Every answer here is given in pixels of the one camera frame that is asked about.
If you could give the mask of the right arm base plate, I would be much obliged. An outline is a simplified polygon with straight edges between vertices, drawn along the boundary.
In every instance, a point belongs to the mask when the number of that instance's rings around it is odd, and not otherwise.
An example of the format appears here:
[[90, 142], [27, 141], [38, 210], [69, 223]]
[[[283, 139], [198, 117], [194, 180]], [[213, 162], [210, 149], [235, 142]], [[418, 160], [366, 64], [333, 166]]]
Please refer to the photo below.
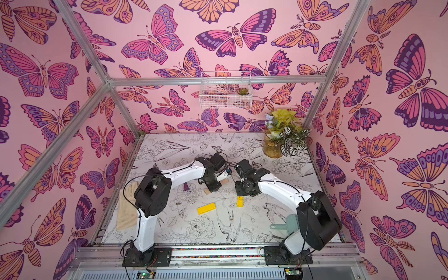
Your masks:
[[292, 254], [282, 246], [265, 246], [262, 250], [265, 263], [268, 266], [313, 264], [312, 252], [309, 249], [299, 254]]

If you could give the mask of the natural wooden rectangular block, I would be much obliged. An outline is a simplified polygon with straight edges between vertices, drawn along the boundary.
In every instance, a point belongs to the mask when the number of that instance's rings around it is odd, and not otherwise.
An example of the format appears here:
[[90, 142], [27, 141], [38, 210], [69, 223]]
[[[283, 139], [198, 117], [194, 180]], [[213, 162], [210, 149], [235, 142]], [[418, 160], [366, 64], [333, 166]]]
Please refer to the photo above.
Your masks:
[[229, 183], [229, 179], [228, 179], [228, 178], [223, 179], [223, 180], [220, 181], [220, 183], [221, 183], [222, 185], [228, 184], [228, 183]]

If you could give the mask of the purple triangular block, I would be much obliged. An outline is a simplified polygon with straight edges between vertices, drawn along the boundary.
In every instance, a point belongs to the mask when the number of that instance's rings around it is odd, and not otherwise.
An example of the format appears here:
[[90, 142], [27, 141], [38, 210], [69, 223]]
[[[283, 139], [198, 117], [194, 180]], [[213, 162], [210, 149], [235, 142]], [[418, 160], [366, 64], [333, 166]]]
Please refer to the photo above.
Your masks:
[[187, 183], [184, 183], [183, 190], [188, 192], [190, 191], [189, 185]]

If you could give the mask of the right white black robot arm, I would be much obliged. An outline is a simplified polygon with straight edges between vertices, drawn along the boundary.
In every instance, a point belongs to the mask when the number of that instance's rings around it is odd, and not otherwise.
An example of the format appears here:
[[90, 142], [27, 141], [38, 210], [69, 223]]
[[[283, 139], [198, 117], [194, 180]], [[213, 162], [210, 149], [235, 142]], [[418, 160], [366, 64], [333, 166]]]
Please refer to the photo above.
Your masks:
[[280, 243], [283, 255], [296, 257], [308, 250], [321, 250], [342, 229], [342, 222], [324, 192], [297, 189], [265, 168], [255, 169], [248, 160], [240, 161], [234, 169], [239, 175], [235, 183], [238, 196], [266, 194], [296, 212], [298, 230]]

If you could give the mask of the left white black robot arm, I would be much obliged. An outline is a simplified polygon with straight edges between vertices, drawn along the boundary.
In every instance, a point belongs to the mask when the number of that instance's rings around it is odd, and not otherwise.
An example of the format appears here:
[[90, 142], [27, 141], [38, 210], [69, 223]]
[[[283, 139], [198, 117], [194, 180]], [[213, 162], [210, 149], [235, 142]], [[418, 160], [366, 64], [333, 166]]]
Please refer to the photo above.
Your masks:
[[134, 192], [137, 226], [133, 245], [136, 249], [143, 253], [154, 246], [158, 215], [168, 205], [173, 188], [193, 180], [205, 184], [206, 189], [213, 193], [231, 174], [227, 161], [219, 153], [210, 158], [198, 157], [175, 169], [149, 169]]

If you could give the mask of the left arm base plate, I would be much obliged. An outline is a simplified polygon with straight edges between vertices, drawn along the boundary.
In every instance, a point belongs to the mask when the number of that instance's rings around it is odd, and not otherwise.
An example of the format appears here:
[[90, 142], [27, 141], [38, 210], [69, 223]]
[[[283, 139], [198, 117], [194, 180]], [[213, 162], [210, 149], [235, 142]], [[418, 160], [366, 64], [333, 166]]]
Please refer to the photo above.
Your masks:
[[168, 267], [172, 259], [173, 249], [170, 247], [151, 247], [140, 252], [136, 247], [126, 250], [123, 267]]

